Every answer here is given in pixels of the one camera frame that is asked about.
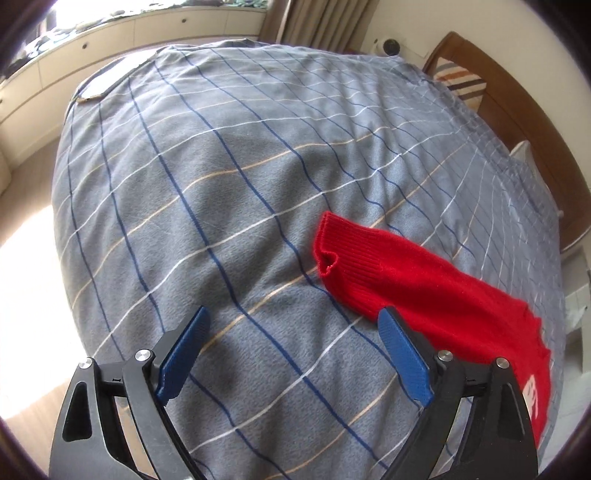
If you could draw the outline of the red knit sweater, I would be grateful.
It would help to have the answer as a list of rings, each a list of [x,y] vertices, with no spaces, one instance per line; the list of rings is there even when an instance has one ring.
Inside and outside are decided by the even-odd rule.
[[[548,421],[550,350],[542,321],[522,300],[390,232],[325,212],[312,246],[318,273],[335,299],[368,320],[393,306],[434,347],[462,360],[506,358],[530,415],[534,437]]]

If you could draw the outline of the blue-grey checked duvet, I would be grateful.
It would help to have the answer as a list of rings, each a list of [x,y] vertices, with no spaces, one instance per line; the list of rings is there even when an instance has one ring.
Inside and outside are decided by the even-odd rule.
[[[126,360],[199,307],[211,334],[168,413],[208,479],[377,479],[420,406],[377,329],[322,284],[322,214],[410,240],[524,300],[558,416],[558,210],[534,169],[396,57],[249,40],[122,57],[76,89],[52,186],[81,341]]]

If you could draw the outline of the white pillow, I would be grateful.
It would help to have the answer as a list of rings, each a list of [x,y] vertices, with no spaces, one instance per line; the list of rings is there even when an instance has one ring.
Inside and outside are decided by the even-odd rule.
[[[559,209],[538,169],[531,143],[527,140],[519,142],[510,152],[510,158],[518,163],[520,181],[534,210],[540,215],[552,215],[561,220],[564,212]]]

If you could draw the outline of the wooden headboard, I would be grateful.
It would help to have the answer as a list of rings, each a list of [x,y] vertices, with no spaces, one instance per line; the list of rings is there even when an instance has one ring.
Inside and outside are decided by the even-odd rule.
[[[450,60],[487,83],[479,115],[508,149],[530,142],[536,166],[558,206],[560,248],[571,249],[590,231],[590,191],[566,142],[544,110],[492,57],[458,33],[448,33],[423,71],[435,74],[438,61]]]

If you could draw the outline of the white window bench cabinet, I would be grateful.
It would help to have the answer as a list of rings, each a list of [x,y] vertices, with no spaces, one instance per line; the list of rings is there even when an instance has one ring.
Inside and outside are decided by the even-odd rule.
[[[266,10],[182,7],[92,28],[29,62],[1,83],[1,159],[16,169],[61,132],[70,96],[88,75],[137,49],[215,38],[256,38]]]

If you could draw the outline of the striped cushion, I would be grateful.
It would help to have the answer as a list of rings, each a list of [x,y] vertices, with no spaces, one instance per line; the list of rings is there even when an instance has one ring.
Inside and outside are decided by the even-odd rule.
[[[469,109],[474,112],[479,111],[487,88],[487,82],[479,75],[451,60],[440,57],[434,79],[445,85]]]

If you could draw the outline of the white round speaker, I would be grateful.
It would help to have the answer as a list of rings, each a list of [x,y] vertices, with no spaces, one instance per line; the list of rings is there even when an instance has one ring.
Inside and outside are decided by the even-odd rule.
[[[379,57],[394,57],[401,54],[401,43],[394,38],[376,38],[370,53]]]

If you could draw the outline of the beige curtain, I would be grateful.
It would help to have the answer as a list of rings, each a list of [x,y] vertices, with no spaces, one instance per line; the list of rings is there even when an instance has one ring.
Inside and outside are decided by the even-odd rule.
[[[270,1],[259,41],[356,53],[378,5],[378,0]]]

